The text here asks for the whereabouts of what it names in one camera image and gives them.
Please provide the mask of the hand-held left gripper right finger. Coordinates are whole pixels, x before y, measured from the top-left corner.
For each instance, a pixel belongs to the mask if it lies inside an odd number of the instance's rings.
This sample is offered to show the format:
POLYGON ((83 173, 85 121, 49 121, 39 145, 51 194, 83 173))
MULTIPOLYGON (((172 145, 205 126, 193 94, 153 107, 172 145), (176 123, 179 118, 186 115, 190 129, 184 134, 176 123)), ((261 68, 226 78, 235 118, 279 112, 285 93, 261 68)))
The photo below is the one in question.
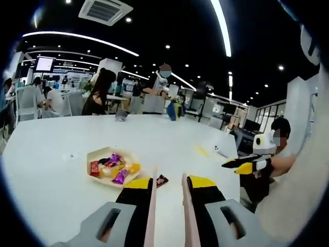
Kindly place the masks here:
POLYGON ((281 246, 255 215, 207 178, 187 176, 187 246, 281 246))

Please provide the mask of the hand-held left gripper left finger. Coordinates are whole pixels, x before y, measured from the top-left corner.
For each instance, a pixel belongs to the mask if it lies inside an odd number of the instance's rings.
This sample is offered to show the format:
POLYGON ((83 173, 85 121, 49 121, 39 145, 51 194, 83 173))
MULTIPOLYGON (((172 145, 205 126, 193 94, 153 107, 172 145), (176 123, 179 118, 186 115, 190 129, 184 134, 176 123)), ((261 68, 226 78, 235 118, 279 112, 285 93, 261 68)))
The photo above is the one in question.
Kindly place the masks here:
POLYGON ((125 184, 115 202, 82 221, 76 236, 53 246, 153 246, 153 179, 125 184))

